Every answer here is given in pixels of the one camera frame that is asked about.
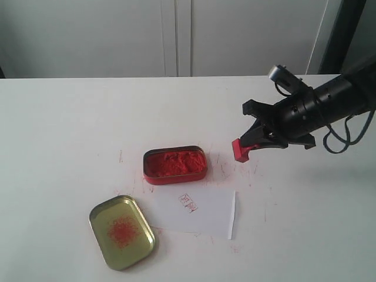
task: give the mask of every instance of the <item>red ink paste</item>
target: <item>red ink paste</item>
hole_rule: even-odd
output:
[[[158,153],[146,159],[146,171],[151,177],[200,173],[205,168],[204,156],[195,151]]]
[[[108,231],[108,236],[120,249],[128,246],[139,234],[136,221],[129,216],[114,220]]]

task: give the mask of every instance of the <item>white paper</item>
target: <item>white paper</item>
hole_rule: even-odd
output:
[[[203,186],[159,186],[144,211],[153,227],[231,239],[235,191]]]

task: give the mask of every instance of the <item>red stamp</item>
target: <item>red stamp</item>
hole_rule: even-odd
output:
[[[198,209],[195,202],[188,196],[188,194],[184,194],[179,197],[180,202],[182,205],[188,210],[189,213],[194,212]]]

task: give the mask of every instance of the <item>white table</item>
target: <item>white table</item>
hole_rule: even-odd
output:
[[[376,123],[342,155],[321,129],[311,150],[235,162],[242,103],[281,98],[266,77],[0,80],[0,281],[375,281]],[[155,230],[153,255],[109,269],[89,212],[119,193],[142,206],[144,152],[184,145],[210,155],[203,189],[238,191],[234,239]]]

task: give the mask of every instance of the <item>tin lid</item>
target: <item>tin lid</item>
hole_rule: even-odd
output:
[[[122,270],[147,257],[155,237],[135,200],[118,196],[97,205],[90,224],[107,265]]]

